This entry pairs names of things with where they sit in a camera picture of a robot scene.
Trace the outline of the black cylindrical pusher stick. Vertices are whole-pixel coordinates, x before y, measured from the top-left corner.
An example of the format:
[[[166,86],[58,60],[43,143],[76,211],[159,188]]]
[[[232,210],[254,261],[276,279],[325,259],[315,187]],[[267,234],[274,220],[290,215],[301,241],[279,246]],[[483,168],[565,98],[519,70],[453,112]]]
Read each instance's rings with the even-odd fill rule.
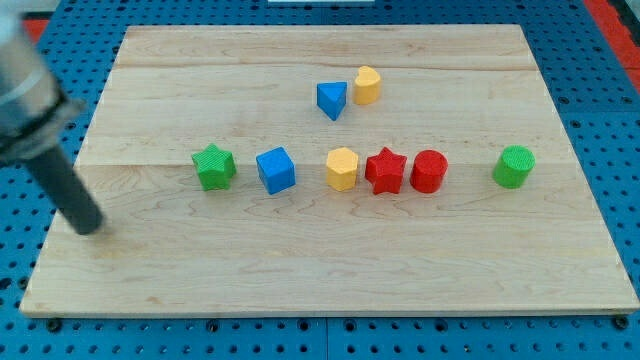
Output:
[[[103,214],[98,204],[59,145],[24,163],[77,234],[89,235],[101,227]]]

